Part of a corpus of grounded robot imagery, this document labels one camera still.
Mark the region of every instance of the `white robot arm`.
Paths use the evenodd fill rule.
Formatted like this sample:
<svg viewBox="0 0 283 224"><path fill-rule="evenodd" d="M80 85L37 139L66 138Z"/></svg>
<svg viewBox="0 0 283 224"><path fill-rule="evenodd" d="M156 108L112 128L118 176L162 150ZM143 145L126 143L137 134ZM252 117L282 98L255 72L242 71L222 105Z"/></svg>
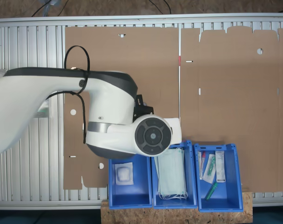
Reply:
<svg viewBox="0 0 283 224"><path fill-rule="evenodd" d="M55 91L79 91L81 70L19 68L0 78L0 153L16 143L43 101ZM156 156L181 142L179 120L156 115L132 121L137 86L121 72L88 72L90 94L86 144L105 158Z"/></svg>

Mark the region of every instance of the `flattened cardboard box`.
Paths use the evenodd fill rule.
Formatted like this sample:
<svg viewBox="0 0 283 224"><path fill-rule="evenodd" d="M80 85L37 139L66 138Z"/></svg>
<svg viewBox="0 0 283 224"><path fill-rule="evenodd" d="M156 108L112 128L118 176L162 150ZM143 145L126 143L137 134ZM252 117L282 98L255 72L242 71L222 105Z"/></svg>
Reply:
<svg viewBox="0 0 283 224"><path fill-rule="evenodd" d="M163 118L179 117L177 28L68 27L66 45L84 47L90 57L91 70L111 70L128 73L138 86L147 105ZM80 48L70 52L67 67L87 68L85 53ZM77 102L76 116L70 110ZM84 93L88 114L89 95ZM106 187L107 160L94 155L83 144L82 109L79 98L65 95L64 110L64 189ZM104 169L99 170L102 161Z"/></svg>
<svg viewBox="0 0 283 224"><path fill-rule="evenodd" d="M283 29L199 34L181 31L183 138L235 143L243 186L283 191Z"/></svg>

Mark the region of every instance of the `surgical mask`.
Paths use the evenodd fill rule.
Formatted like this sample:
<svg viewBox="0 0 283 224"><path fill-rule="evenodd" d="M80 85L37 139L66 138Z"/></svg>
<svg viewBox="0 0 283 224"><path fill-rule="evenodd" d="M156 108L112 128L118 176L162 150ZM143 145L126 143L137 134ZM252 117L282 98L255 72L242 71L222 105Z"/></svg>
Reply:
<svg viewBox="0 0 283 224"><path fill-rule="evenodd" d="M186 199L184 150L168 149L162 155L155 157L158 175L158 192L161 199Z"/></svg>

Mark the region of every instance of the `blue bin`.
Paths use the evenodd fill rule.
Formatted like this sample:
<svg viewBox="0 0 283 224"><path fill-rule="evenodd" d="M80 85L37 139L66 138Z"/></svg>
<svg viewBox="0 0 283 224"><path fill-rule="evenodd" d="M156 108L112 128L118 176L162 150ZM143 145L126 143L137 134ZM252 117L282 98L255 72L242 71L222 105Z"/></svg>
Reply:
<svg viewBox="0 0 283 224"><path fill-rule="evenodd" d="M184 171L186 179L186 188L188 198L185 199L171 199L163 200L159 197L158 193L158 175L156 171L155 159L152 157L152 195L154 209L195 209L197 208L196 200L196 184L195 172L193 164L193 153L191 141L182 142L177 145L171 145L169 148L181 147L184 152Z"/></svg>
<svg viewBox="0 0 283 224"><path fill-rule="evenodd" d="M133 185L116 185L114 164L133 163ZM109 208L133 209L152 207L150 158L135 155L124 160L109 160Z"/></svg>
<svg viewBox="0 0 283 224"><path fill-rule="evenodd" d="M202 146L195 144L193 146L194 157L196 159L196 184L198 196L198 210L200 212L242 212L243 197L239 172L238 154L235 144L222 146ZM206 159L203 164L203 172L206 169L209 154L215 154L215 151L224 151L224 168L226 182L218 183L218 187L211 198L206 201L205 197L211 189L212 184L200 180L198 152L205 151Z"/></svg>

